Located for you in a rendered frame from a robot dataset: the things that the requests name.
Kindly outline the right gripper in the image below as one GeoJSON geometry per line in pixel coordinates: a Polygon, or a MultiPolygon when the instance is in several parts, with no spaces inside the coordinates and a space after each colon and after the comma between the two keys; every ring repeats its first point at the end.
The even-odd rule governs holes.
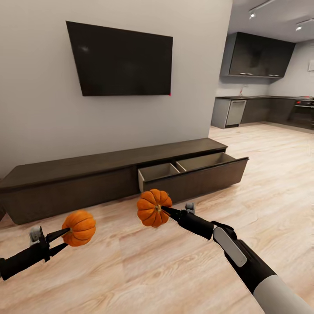
{"type": "Polygon", "coordinates": [[[197,235],[200,234],[203,218],[193,215],[192,213],[188,213],[187,210],[178,210],[166,206],[162,206],[161,208],[167,213],[169,213],[170,214],[169,217],[176,220],[179,226],[197,235]]]}

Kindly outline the pumpkin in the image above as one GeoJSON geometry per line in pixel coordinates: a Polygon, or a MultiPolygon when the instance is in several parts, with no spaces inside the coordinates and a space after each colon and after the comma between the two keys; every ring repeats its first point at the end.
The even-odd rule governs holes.
{"type": "Polygon", "coordinates": [[[89,212],[83,210],[74,211],[66,218],[66,221],[62,225],[62,229],[65,228],[70,228],[70,231],[62,235],[64,243],[72,247],[83,246],[94,236],[96,220],[89,212]]]}
{"type": "Polygon", "coordinates": [[[157,189],[145,191],[137,201],[137,216],[145,226],[156,228],[167,223],[170,216],[162,206],[172,208],[172,201],[167,192],[157,189]]]}

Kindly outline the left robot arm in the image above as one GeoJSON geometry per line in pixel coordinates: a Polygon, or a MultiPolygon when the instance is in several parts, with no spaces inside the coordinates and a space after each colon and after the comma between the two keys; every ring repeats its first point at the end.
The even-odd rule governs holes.
{"type": "Polygon", "coordinates": [[[41,225],[33,226],[29,231],[31,239],[29,248],[8,259],[0,258],[0,278],[2,277],[3,280],[8,280],[13,275],[43,259],[45,259],[45,262],[49,261],[50,256],[53,257],[68,246],[68,244],[63,243],[50,249],[49,243],[68,231],[70,231],[70,228],[65,228],[51,232],[44,237],[41,225]]]}

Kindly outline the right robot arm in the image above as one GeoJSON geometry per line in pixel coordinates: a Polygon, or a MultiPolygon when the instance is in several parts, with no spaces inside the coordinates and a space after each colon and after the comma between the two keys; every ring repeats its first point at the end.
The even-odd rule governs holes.
{"type": "Polygon", "coordinates": [[[224,249],[224,255],[266,314],[314,314],[314,309],[297,295],[250,247],[237,239],[234,228],[195,215],[195,203],[185,209],[161,207],[179,226],[224,249]]]}

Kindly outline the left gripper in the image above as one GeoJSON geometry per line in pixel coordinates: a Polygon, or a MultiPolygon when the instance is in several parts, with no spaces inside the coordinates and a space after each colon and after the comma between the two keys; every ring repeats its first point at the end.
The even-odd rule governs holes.
{"type": "Polygon", "coordinates": [[[23,271],[28,267],[34,265],[35,263],[45,259],[45,262],[50,260],[50,256],[56,255],[63,248],[68,246],[68,244],[63,243],[61,245],[55,246],[54,248],[49,248],[49,243],[57,239],[64,233],[70,231],[70,228],[65,228],[56,232],[51,232],[47,234],[46,237],[39,237],[39,243],[25,249],[24,251],[17,254],[17,260],[20,270],[23,271]]]}

